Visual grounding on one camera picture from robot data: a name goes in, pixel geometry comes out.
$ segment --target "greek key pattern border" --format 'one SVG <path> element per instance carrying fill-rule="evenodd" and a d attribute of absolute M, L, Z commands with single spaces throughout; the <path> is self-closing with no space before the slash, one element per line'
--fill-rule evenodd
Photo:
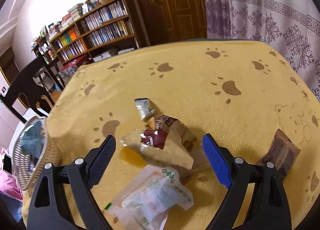
<path fill-rule="evenodd" d="M 301 23 L 309 30 L 313 31 L 316 35 L 320 36 L 320 22 L 310 15 L 305 15 L 285 4 L 281 4 L 273 0 L 231 0 L 237 2 L 243 2 L 247 4 L 253 4 L 270 9 L 274 12 L 290 17 L 291 19 Z"/>

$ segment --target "wooden bookshelf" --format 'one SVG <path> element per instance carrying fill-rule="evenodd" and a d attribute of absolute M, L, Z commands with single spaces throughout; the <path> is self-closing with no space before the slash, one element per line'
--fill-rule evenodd
<path fill-rule="evenodd" d="M 123 45 L 128 44 L 128 47 L 135 47 L 135 48 L 141 48 L 144 47 L 146 45 L 145 43 L 145 39 L 144 39 L 144 34 L 142 31 L 142 27 L 140 24 L 140 20 L 135 8 L 135 4 L 133 0 L 122 0 L 123 5 L 126 9 L 127 15 L 123 15 L 120 16 L 118 18 L 113 18 L 111 20 L 105 21 L 103 23 L 101 23 L 98 27 L 89 27 L 89 31 L 86 31 L 85 28 L 82 26 L 81 20 L 85 21 L 85 17 L 90 17 L 90 15 L 94 14 L 97 10 L 102 9 L 103 7 L 106 7 L 114 2 L 116 2 L 118 0 L 109 0 L 108 2 L 106 2 L 105 4 L 101 4 L 99 6 L 97 6 L 96 8 L 94 8 L 92 11 L 90 11 L 89 13 L 81 16 L 80 18 L 78 18 L 76 21 L 74 21 L 73 23 L 71 23 L 68 27 L 65 27 L 63 31 L 59 32 L 58 34 L 56 34 L 54 37 L 52 37 L 49 42 L 52 46 L 52 50 L 55 51 L 55 53 L 57 54 L 59 60 L 61 61 L 61 63 L 64 65 L 66 63 L 68 63 L 69 61 L 72 61 L 84 54 L 89 54 L 90 57 L 94 57 L 96 52 L 99 51 L 104 51 L 104 50 L 108 50 L 110 49 L 110 47 L 117 47 L 117 45 L 119 45 L 119 49 L 121 49 L 121 46 L 123 47 Z M 126 26 L 126 31 L 128 32 L 128 35 L 123 35 L 121 37 L 115 37 L 114 39 L 108 40 L 106 41 L 105 37 L 103 39 L 103 36 L 100 36 L 99 39 L 101 39 L 101 42 L 99 45 L 95 46 L 93 43 L 91 43 L 90 41 L 92 40 L 92 36 L 95 36 L 95 34 L 90 35 L 91 33 L 94 33 L 95 31 L 98 31 L 99 29 L 103 28 L 103 27 L 108 27 L 108 28 L 113 28 L 114 25 L 116 25 L 117 27 L 120 28 L 120 25 L 118 25 L 117 22 L 119 21 L 123 21 L 123 22 L 128 22 Z M 80 34 L 80 36 L 77 36 L 76 39 L 72 40 L 71 42 L 65 44 L 62 48 L 60 48 L 59 44 L 57 43 L 57 41 L 64 36 L 66 33 L 68 33 L 69 30 L 74 29 L 77 31 L 78 34 Z M 68 56 L 68 60 L 65 60 L 63 58 L 62 55 L 62 50 L 66 50 L 69 49 L 69 46 L 71 46 L 73 44 L 73 48 L 74 48 L 74 43 L 78 40 L 82 39 L 81 41 L 84 43 L 84 46 L 86 47 L 84 52 L 81 52 L 80 54 L 77 54 L 75 56 Z"/>

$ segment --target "curtain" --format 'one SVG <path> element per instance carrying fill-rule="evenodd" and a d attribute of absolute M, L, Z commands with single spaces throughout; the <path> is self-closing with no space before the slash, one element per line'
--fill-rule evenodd
<path fill-rule="evenodd" d="M 205 7 L 208 38 L 269 44 L 320 101 L 320 14 L 312 0 L 205 0 Z"/>

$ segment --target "basket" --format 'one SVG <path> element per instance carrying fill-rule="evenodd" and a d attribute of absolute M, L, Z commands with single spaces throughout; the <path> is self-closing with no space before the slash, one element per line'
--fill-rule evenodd
<path fill-rule="evenodd" d="M 57 146 L 52 142 L 48 142 L 48 133 L 44 126 L 44 122 L 45 122 L 44 117 L 40 117 L 38 115 L 31 117 L 30 120 L 25 124 L 21 133 L 29 125 L 37 122 L 38 120 L 41 121 L 42 127 L 44 129 L 44 133 L 45 133 L 44 146 L 43 146 L 40 158 L 36 163 L 35 170 L 31 175 L 28 173 L 31 155 L 23 154 L 20 146 L 20 137 L 18 137 L 13 147 L 13 154 L 12 154 L 13 174 L 17 178 L 19 186 L 22 190 L 33 189 L 36 186 L 37 180 L 46 163 L 50 162 L 54 166 L 59 166 L 61 162 L 60 151 L 58 150 Z"/>

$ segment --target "white packet with green text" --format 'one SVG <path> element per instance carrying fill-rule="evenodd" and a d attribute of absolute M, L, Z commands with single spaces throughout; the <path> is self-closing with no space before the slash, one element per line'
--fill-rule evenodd
<path fill-rule="evenodd" d="M 162 230 L 168 209 L 175 204 L 184 210 L 193 206 L 192 193 L 179 182 L 178 172 L 147 165 L 111 201 L 108 213 L 127 230 Z"/>

